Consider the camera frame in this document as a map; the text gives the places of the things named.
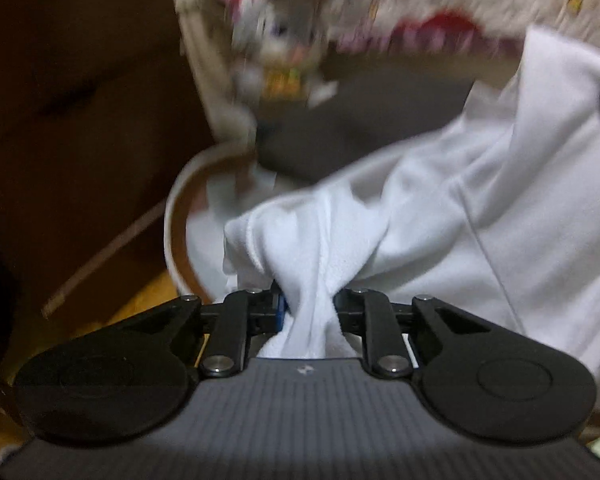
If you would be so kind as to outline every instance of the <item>bolt head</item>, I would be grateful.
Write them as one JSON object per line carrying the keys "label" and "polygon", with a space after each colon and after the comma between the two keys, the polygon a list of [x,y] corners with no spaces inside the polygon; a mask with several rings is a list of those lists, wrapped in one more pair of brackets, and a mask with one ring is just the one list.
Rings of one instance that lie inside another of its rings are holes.
{"label": "bolt head", "polygon": [[401,355],[385,355],[378,359],[378,367],[389,374],[399,375],[411,369],[411,361]]}
{"label": "bolt head", "polygon": [[226,355],[211,355],[202,361],[202,365],[205,370],[221,374],[227,372],[234,367],[234,360]]}

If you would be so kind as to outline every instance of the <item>black plastic part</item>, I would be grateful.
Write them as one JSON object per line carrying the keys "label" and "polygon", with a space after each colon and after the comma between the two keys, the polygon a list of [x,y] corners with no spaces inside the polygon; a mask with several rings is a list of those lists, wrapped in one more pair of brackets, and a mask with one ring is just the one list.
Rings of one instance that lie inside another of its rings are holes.
{"label": "black plastic part", "polygon": [[435,298],[413,303],[422,316],[420,339],[430,332],[428,340],[440,342],[424,367],[422,392],[442,419],[473,436],[517,445],[581,428],[596,386],[578,361]]}
{"label": "black plastic part", "polygon": [[[382,293],[369,290],[352,294],[362,299],[365,312],[365,363],[376,375],[383,378],[404,378],[413,373],[409,351],[389,299]],[[391,370],[382,366],[382,358],[400,358],[404,367]]]}
{"label": "black plastic part", "polygon": [[[51,440],[100,444],[142,433],[176,413],[197,383],[187,364],[204,333],[202,378],[245,369],[250,338],[278,330],[280,293],[240,291],[207,306],[183,297],[44,352],[16,377],[24,421]],[[334,306],[343,332],[362,336],[368,373],[411,378],[428,410],[473,438],[549,442],[577,432],[592,410],[596,387],[582,364],[436,298],[391,304],[379,292],[345,289]]]}
{"label": "black plastic part", "polygon": [[[123,440],[160,424],[189,391],[187,366],[171,345],[199,306],[197,298],[174,300],[31,359],[14,381],[24,423],[42,438],[83,444]],[[201,338],[188,349],[180,343],[181,354],[194,352]]]}
{"label": "black plastic part", "polygon": [[[249,306],[252,296],[255,295],[242,290],[224,298],[214,330],[200,359],[200,372],[204,376],[229,377],[243,370],[248,352]],[[207,365],[208,360],[218,356],[231,359],[233,364],[227,369],[213,370]]]}

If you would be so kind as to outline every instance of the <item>white towel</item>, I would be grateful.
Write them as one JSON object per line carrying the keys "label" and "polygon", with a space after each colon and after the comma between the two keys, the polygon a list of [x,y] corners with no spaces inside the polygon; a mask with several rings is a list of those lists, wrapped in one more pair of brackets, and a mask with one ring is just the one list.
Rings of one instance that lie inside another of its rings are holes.
{"label": "white towel", "polygon": [[290,314],[261,355],[346,355],[331,298],[429,293],[600,369],[600,51],[532,28],[502,92],[449,126],[228,223],[239,286]]}

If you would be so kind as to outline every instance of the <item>white garment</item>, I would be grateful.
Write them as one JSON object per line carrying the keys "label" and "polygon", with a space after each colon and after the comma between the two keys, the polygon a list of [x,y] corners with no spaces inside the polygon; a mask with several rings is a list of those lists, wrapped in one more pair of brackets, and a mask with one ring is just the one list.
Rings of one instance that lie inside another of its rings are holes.
{"label": "white garment", "polygon": [[540,28],[502,92],[476,85],[438,132],[229,222],[240,286],[290,315],[262,355],[350,353],[332,295],[429,293],[600,368],[600,51]]}

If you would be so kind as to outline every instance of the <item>brown wooden surface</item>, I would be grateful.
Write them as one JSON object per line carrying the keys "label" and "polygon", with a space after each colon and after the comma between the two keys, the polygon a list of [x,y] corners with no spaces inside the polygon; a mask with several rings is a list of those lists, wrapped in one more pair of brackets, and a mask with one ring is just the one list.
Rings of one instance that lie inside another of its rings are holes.
{"label": "brown wooden surface", "polygon": [[50,316],[63,332],[75,335],[105,326],[121,305],[163,272],[162,222],[161,217],[66,298]]}
{"label": "brown wooden surface", "polygon": [[1,140],[0,258],[26,300],[48,300],[211,143],[177,42]]}
{"label": "brown wooden surface", "polygon": [[0,0],[0,137],[179,37],[171,0]]}

